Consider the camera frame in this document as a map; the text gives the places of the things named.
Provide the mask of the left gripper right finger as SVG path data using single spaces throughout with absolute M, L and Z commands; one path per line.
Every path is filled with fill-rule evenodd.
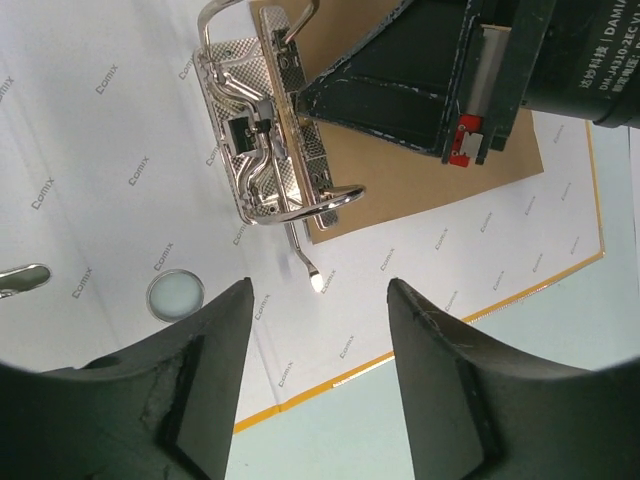
M 639 363 L 589 371 L 509 346 L 401 279 L 389 326 L 418 479 L 635 479 Z

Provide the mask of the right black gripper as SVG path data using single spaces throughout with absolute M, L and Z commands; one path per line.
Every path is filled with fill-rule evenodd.
M 472 1 L 469 56 L 488 75 L 477 117 L 483 164 L 505 148 L 519 110 L 639 125 L 636 1 Z

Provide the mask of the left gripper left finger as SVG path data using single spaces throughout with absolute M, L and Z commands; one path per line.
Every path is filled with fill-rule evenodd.
M 252 327 L 242 279 L 86 366 L 1 369 L 5 479 L 221 479 Z

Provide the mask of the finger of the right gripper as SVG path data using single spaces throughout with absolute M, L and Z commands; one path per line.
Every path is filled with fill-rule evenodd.
M 399 1 L 297 95 L 305 117 L 442 158 L 477 1 Z

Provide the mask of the metal lever arch mechanism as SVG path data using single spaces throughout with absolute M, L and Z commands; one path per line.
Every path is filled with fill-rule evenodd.
M 302 251 L 295 224 L 334 227 L 337 211 L 364 196 L 362 185 L 337 186 L 312 120 L 296 100 L 306 76 L 296 38 L 317 14 L 310 1 L 295 21 L 280 6 L 257 10 L 254 37 L 214 43 L 209 26 L 229 1 L 210 1 L 200 11 L 200 45 L 193 62 L 238 215 L 246 225 L 281 225 L 314 291 L 325 281 Z

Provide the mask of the yellow lever arch folder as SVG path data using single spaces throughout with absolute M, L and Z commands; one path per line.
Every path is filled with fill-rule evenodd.
M 256 306 L 237 428 L 391 357 L 386 289 L 473 320 L 604 253 L 591 131 L 533 114 L 540 174 L 315 244 L 313 290 L 279 227 L 244 225 L 191 55 L 198 1 L 1 5 L 1 266 L 42 287 L 1 304 L 1 357 L 82 366 L 159 331 L 147 290 L 186 270 Z

